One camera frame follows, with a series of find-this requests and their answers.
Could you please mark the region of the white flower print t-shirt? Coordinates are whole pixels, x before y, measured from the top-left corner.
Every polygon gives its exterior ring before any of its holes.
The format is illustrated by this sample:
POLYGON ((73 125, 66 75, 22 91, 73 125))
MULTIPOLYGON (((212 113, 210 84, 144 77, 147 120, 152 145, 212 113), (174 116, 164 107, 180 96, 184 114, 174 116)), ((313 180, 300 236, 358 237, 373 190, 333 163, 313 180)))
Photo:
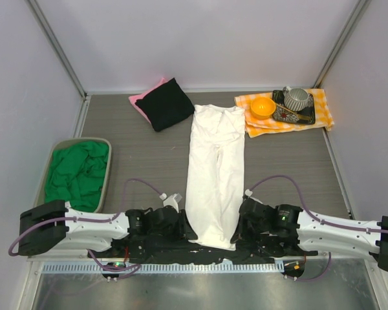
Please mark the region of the white flower print t-shirt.
POLYGON ((243 108, 195 105, 184 210, 202 246, 235 250, 231 238, 243 200, 244 144, 243 108))

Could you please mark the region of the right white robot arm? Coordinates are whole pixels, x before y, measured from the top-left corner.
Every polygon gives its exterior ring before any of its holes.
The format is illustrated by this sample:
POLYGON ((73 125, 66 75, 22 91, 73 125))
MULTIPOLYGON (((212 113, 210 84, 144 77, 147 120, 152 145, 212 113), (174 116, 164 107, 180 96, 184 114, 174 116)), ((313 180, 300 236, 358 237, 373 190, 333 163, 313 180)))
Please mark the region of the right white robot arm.
POLYGON ((388 272, 388 216, 379 221, 348 220, 294 205, 271 207, 246 196, 231 242, 247 243, 273 257, 318 252, 354 256, 374 260, 388 272))

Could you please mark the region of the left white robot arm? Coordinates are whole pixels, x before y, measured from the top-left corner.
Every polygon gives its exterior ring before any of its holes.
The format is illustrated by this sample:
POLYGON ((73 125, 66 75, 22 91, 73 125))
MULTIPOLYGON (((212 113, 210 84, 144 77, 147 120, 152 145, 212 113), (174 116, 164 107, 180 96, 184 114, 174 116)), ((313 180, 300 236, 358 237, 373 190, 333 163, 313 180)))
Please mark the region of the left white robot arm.
POLYGON ((12 256, 37 256, 49 251, 103 252, 127 238, 163 236, 196 240, 185 211, 169 197, 159 209, 131 209, 115 214, 73 209, 55 200, 21 213, 19 236, 10 246, 12 256))

